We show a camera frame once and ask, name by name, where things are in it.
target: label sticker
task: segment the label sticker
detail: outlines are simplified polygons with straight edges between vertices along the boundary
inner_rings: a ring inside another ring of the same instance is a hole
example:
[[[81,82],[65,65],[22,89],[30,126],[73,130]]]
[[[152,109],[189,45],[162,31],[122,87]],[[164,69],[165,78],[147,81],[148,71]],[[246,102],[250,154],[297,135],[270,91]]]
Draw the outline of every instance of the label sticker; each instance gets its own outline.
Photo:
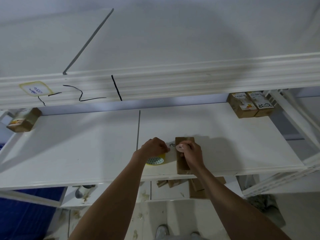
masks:
[[[52,90],[42,81],[33,81],[19,84],[19,87],[33,97],[53,94]]]

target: black marker line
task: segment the black marker line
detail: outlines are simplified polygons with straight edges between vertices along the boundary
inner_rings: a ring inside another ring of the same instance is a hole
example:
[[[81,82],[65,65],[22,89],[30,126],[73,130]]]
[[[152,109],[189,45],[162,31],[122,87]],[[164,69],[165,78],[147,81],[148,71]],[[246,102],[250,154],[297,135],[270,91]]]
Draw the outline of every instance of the black marker line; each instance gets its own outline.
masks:
[[[111,75],[111,78],[112,78],[112,80],[113,80],[113,84],[114,84],[115,88],[117,89],[117,93],[118,93],[118,95],[119,95],[119,98],[120,98],[120,100],[122,101],[122,97],[121,97],[120,92],[119,92],[119,90],[118,90],[118,88],[117,88],[117,84],[116,84],[115,80],[113,79],[113,75]]]
[[[78,89],[78,88],[76,88],[76,87],[74,87],[74,86],[70,86],[70,85],[63,85],[63,86],[65,86],[65,87],[72,87],[72,88]],[[81,95],[80,95],[80,97],[79,97],[79,101],[80,101],[80,102],[88,101],[88,100],[93,100],[93,99],[107,99],[107,97],[96,97],[96,98],[81,100],[82,95],[83,95],[83,92],[82,92],[80,89],[78,89],[78,90],[81,92]]]
[[[57,93],[54,93],[54,94],[50,94],[50,95],[48,95],[48,97],[50,97],[50,96],[52,96],[52,95],[59,94],[59,93],[62,93],[62,92],[57,92]]]
[[[43,103],[43,105],[45,106],[45,102],[44,101],[42,101],[40,98],[39,98],[39,96],[38,96],[38,99]]]
[[[75,61],[79,58],[81,53],[85,50],[85,48],[88,46],[88,44],[91,42],[91,40],[94,38],[94,36],[98,33],[98,31],[101,29],[102,25],[106,22],[106,20],[110,17],[111,13],[114,11],[114,8],[109,12],[109,14],[106,16],[106,18],[102,21],[102,23],[96,28],[96,30],[93,32],[93,34],[90,36],[88,41],[84,44],[84,46],[81,48],[81,50],[78,52],[78,54],[73,58],[71,63],[67,66],[67,68],[63,71],[63,75],[67,75],[67,71],[69,68],[75,63]]]

